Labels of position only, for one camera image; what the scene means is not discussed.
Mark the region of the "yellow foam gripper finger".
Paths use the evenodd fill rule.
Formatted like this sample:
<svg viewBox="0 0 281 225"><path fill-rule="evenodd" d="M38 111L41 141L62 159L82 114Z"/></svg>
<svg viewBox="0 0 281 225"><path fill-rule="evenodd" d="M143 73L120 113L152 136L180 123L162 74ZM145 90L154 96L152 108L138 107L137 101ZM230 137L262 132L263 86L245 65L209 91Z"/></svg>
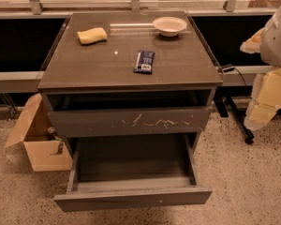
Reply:
<svg viewBox="0 0 281 225"><path fill-rule="evenodd" d="M244 125L250 130L258 130L267 126L281 109L281 68L258 74L251 98Z"/></svg>
<svg viewBox="0 0 281 225"><path fill-rule="evenodd" d="M243 53L260 53L263 28L259 29L251 38L242 43L240 51Z"/></svg>

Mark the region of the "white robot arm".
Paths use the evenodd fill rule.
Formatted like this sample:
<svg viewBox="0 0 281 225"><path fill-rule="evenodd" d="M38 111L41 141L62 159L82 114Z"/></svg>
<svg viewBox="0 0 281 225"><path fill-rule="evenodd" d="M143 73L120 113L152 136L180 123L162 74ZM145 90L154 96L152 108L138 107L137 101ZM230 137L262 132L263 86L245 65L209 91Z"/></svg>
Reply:
<svg viewBox="0 0 281 225"><path fill-rule="evenodd" d="M281 109L281 6L263 28L241 45L240 51L259 53L263 62L274 67L256 76L245 114L244 126L259 130Z"/></svg>

